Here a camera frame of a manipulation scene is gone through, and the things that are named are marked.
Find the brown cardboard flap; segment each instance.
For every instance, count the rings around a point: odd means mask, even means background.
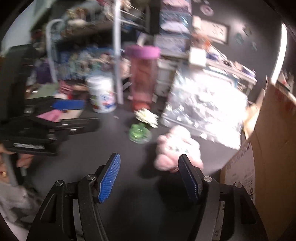
[[[255,130],[248,141],[252,144],[255,165],[255,205],[269,240],[274,241],[296,215],[294,100],[269,85]],[[224,167],[221,181],[226,172]]]

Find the pink plush toy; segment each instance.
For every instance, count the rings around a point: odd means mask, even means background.
[[[157,157],[154,162],[156,169],[160,171],[177,172],[178,159],[186,154],[192,165],[203,169],[200,159],[200,145],[191,138],[190,132],[182,126],[174,126],[166,135],[157,139]]]

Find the pink bottle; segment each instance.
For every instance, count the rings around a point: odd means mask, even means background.
[[[131,60],[131,94],[133,110],[150,109],[157,77],[160,49],[154,46],[129,46],[126,54]]]

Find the pink lid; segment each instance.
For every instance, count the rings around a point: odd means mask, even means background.
[[[126,48],[126,54],[141,59],[157,59],[160,55],[160,48],[154,46],[131,45]]]

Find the clear plastic bag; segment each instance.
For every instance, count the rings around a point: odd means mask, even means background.
[[[234,86],[231,77],[181,64],[162,124],[182,125],[192,135],[239,149],[247,96]]]

